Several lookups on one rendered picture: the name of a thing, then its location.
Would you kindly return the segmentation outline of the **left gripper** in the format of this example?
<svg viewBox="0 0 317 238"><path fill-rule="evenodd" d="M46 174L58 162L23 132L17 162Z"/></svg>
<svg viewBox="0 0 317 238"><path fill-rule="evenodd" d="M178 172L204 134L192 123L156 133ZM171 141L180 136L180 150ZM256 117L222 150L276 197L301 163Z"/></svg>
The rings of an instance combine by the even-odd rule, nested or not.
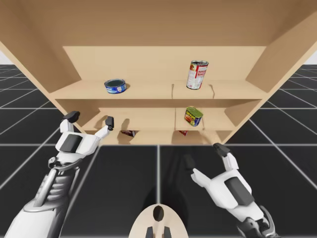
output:
<svg viewBox="0 0 317 238"><path fill-rule="evenodd" d="M60 123L62 135L55 145L57 151L90 155L95 151L99 142L114 129L114 118L108 116L105 120L105 126L99 129L95 135L73 132L73 124L78 121L79 117L79 111L71 111L63 117Z"/></svg>

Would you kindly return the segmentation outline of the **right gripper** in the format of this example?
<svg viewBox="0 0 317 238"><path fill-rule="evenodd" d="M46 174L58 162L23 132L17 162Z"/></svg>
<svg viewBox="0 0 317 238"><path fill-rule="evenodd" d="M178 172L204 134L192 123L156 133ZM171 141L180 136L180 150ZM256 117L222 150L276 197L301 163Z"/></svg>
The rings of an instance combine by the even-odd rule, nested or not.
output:
<svg viewBox="0 0 317 238"><path fill-rule="evenodd" d="M216 206L226 209L237 220L243 221L246 218L262 219L264 213L256 204L251 187L237 171L239 166L230 149L220 143L215 143L213 148L222 158L226 172L211 180L196 169L192 156L185 154L183 156L185 169L192 180L200 187L209 188L209 194Z"/></svg>

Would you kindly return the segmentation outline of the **blue flat can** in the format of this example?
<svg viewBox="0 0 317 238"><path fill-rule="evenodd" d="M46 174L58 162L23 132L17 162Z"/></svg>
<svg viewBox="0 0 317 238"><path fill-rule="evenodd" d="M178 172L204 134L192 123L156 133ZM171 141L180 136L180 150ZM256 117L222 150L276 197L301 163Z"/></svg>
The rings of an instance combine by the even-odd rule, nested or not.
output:
<svg viewBox="0 0 317 238"><path fill-rule="evenodd" d="M110 94L120 94L126 91L126 82L123 79L111 79L104 83L106 91Z"/></svg>

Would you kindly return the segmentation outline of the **green and blue rectangular can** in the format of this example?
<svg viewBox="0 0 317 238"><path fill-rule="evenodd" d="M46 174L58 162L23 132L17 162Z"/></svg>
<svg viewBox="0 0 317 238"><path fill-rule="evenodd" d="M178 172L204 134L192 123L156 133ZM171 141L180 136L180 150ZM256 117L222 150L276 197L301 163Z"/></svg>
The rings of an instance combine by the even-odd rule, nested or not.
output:
<svg viewBox="0 0 317 238"><path fill-rule="evenodd" d="M191 126L194 126L194 127L198 126L202 117L203 117L203 113L197 108L192 106L186 108L184 119Z"/></svg>

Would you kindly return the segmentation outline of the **tan robot part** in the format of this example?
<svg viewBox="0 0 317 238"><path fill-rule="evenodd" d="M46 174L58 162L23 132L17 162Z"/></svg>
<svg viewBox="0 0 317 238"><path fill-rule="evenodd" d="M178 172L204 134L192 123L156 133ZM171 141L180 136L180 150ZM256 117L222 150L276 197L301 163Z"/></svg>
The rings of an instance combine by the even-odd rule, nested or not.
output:
<svg viewBox="0 0 317 238"><path fill-rule="evenodd" d="M185 225L170 207L155 204L136 218L128 238L189 238Z"/></svg>

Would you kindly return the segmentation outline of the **red and white can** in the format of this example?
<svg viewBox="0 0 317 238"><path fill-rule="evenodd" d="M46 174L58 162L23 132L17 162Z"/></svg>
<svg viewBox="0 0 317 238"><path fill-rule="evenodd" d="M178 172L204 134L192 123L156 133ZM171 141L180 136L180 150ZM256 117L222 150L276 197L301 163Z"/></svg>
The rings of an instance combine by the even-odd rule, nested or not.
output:
<svg viewBox="0 0 317 238"><path fill-rule="evenodd" d="M191 61L186 87L192 90L201 88L209 63L204 60Z"/></svg>

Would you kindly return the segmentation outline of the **pale wooden shelf unit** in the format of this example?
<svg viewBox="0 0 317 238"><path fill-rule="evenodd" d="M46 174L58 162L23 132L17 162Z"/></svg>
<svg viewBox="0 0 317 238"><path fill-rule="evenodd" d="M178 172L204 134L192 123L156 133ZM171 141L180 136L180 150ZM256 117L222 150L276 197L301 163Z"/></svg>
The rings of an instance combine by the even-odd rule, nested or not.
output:
<svg viewBox="0 0 317 238"><path fill-rule="evenodd" d="M0 51L81 132L114 117L105 145L227 142L316 50L317 0L0 0Z"/></svg>

